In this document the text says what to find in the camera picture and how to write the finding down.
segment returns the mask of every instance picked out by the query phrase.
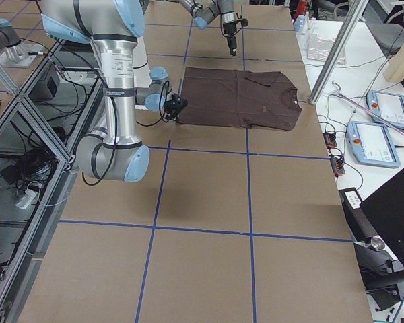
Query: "blue cable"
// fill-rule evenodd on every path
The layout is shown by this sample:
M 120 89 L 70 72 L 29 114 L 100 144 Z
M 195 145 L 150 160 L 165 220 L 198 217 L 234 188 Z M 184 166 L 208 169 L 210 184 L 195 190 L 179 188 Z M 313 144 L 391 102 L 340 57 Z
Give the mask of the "blue cable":
M 397 312 L 395 313 L 395 316 L 392 319 L 392 323 L 395 323 L 395 320 L 397 319 L 399 311 L 401 311 L 401 308 L 403 307 L 403 305 L 404 305 L 404 298 L 401 300 L 401 303 L 399 304 L 398 310 L 397 310 Z

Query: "black monitor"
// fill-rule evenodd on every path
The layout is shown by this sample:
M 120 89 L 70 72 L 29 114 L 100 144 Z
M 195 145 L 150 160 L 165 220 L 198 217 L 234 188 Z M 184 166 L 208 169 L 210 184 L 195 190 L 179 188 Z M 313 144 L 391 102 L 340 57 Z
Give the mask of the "black monitor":
M 360 206 L 377 233 L 404 266 L 404 168 Z

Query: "white table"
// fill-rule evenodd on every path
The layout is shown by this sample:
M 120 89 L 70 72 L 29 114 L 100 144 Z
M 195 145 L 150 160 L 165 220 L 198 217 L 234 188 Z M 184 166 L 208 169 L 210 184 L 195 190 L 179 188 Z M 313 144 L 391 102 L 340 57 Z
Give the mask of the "white table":
M 314 28 L 312 30 L 314 33 L 323 35 L 327 38 L 334 38 L 336 37 L 342 22 L 312 21 L 311 24 L 314 24 L 314 27 L 312 27 Z M 298 41 L 300 40 L 302 40 L 302 37 L 298 35 Z M 304 46 L 301 46 L 301 55 L 304 63 L 306 64 L 308 82 L 310 84 L 310 87 L 313 88 L 322 67 L 315 67 L 307 64 L 323 65 L 323 62 L 307 59 L 307 51 L 304 50 Z M 321 96 L 316 104 L 317 112 L 320 115 L 319 120 L 321 122 L 326 121 L 324 116 L 327 116 L 328 113 L 327 96 L 335 89 L 334 86 L 331 85 L 332 81 L 338 83 L 341 86 L 341 93 L 349 98 L 355 96 L 363 96 L 368 85 L 374 79 L 378 68 L 384 63 L 385 60 L 382 51 L 372 37 L 369 29 L 363 22 L 357 24 L 355 30 L 353 31 L 353 34 L 351 35 L 351 38 L 349 39 L 349 42 L 346 44 L 345 56 L 346 65 L 338 65 L 335 68 L 328 82 L 328 85 L 324 90 L 324 95 Z M 368 63 L 360 67 L 350 67 L 346 69 L 338 68 L 341 66 L 346 67 L 361 65 L 362 63 L 373 60 L 375 60 L 373 63 Z M 387 68 L 388 65 L 389 63 L 384 66 L 382 72 L 376 78 L 376 81 L 371 89 L 384 89 L 394 84 L 386 82 L 383 77 L 383 71 Z M 389 88 L 387 91 L 404 95 L 404 88 L 401 84 L 395 85 Z M 355 100 L 357 102 L 360 101 L 361 105 L 366 105 L 365 98 L 356 98 Z M 371 118 L 359 108 L 356 110 L 356 113 L 353 113 L 354 107 L 345 100 L 331 96 L 329 98 L 329 101 L 329 118 L 335 121 L 328 120 L 328 122 L 332 123 L 337 131 L 345 130 L 345 127 L 338 122 L 347 124 L 351 119 L 372 122 Z M 325 124 L 321 124 L 321 129 L 323 130 L 324 128 Z M 389 131 L 395 145 L 404 145 L 404 137 L 400 136 L 395 131 Z M 383 185 L 387 180 L 392 178 L 399 170 L 404 167 L 404 148 L 397 149 L 397 153 L 401 162 L 401 166 L 399 168 L 390 169 L 376 166 L 365 166 L 357 163 L 356 159 L 351 153 L 351 149 L 349 148 L 348 143 L 346 143 L 344 140 L 344 135 L 345 133 L 337 133 L 337 144 L 340 150 L 344 152 L 345 161 L 359 170 L 364 178 L 363 185 L 361 189 L 359 189 L 359 193 L 363 199 L 371 195 L 378 187 Z M 349 187 L 357 188 L 361 183 L 359 174 L 347 165 L 345 166 L 345 171 L 346 175 L 340 176 L 338 178 L 338 189 L 340 190 Z M 368 297 L 368 301 L 370 302 L 372 308 L 373 318 L 375 320 L 382 320 L 384 322 L 388 312 L 376 312 L 374 308 L 377 308 L 377 305 L 375 304 L 374 300 L 371 297 Z M 404 306 L 401 310 L 399 318 L 401 316 L 404 317 Z

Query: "dark brown cloth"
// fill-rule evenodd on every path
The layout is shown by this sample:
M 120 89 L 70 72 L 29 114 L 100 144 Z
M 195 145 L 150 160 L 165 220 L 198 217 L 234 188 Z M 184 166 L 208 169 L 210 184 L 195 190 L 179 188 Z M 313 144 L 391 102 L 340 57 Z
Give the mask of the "dark brown cloth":
M 179 123 L 291 130 L 301 113 L 296 91 L 281 72 L 187 67 L 181 96 L 189 105 Z

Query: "blue-framed device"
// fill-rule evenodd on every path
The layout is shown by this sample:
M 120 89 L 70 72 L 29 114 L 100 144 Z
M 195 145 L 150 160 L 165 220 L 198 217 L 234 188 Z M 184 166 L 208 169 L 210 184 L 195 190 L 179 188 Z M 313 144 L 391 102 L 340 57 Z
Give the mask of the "blue-framed device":
M 404 96 L 371 90 L 366 96 L 368 108 L 396 127 L 404 129 Z
M 364 165 L 396 168 L 401 165 L 384 124 L 351 121 L 347 139 L 357 161 Z

